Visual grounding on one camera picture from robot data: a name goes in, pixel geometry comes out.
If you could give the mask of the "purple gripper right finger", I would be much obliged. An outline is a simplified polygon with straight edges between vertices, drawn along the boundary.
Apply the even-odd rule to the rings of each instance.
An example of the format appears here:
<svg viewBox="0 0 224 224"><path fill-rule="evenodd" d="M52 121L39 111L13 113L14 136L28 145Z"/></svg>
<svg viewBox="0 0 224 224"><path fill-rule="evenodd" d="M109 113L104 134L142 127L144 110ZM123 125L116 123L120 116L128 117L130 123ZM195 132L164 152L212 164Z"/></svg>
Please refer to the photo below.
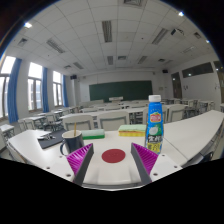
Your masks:
<svg viewBox="0 0 224 224"><path fill-rule="evenodd" d="M151 183L150 173L157 161L158 155L136 143L131 144L131 154L137 166L141 183L143 185Z"/></svg>

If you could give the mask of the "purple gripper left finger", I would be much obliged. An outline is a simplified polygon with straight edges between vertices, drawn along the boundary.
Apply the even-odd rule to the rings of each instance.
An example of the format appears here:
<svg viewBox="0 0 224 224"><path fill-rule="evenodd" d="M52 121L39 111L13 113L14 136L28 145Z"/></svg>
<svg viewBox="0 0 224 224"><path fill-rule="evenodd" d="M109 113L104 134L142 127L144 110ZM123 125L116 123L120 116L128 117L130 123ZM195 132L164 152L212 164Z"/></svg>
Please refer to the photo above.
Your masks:
<svg viewBox="0 0 224 224"><path fill-rule="evenodd" d="M84 181L89 163L94 154L93 144L88 144L66 156L66 159L75 175L74 183L81 186Z"/></svg>

